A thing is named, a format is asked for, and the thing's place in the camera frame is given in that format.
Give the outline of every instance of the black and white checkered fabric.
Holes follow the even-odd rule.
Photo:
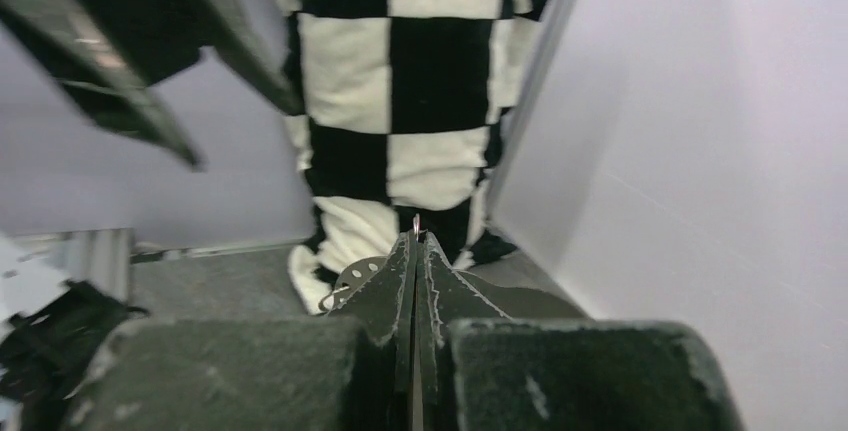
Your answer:
[[[489,175],[547,0],[277,1],[306,110],[286,119],[314,196],[289,262],[308,310],[415,214],[457,268],[496,259],[479,246]]]

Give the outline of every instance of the gray wall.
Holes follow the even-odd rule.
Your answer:
[[[271,54],[273,0],[243,0]],[[166,245],[310,232],[282,119],[212,56],[156,86],[209,159],[190,173],[158,149],[90,126],[0,27],[0,227],[12,234],[135,227]]]
[[[848,429],[848,0],[578,0],[495,220],[597,317],[715,348],[752,430]]]

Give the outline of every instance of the metal disc with holes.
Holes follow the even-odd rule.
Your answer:
[[[374,256],[373,258],[360,259],[346,267],[339,275],[339,279],[336,280],[333,292],[318,303],[318,308],[321,311],[330,311],[345,302],[354,291],[382,269],[384,264],[386,264],[385,256]]]

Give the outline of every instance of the white wall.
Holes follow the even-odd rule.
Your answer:
[[[275,58],[273,0],[243,0]],[[282,119],[212,56],[156,86],[208,158],[191,173],[151,146],[90,126],[0,26],[0,228],[135,227],[167,245],[293,239],[311,231]]]
[[[591,314],[694,326],[750,429],[848,429],[846,77],[848,0],[578,0],[495,220]]]

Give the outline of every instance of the checkered cloth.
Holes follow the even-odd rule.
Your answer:
[[[457,268],[503,254],[485,243],[489,176],[547,0],[277,2],[305,109],[286,120],[314,196],[317,231],[289,262],[308,310],[415,214]]]

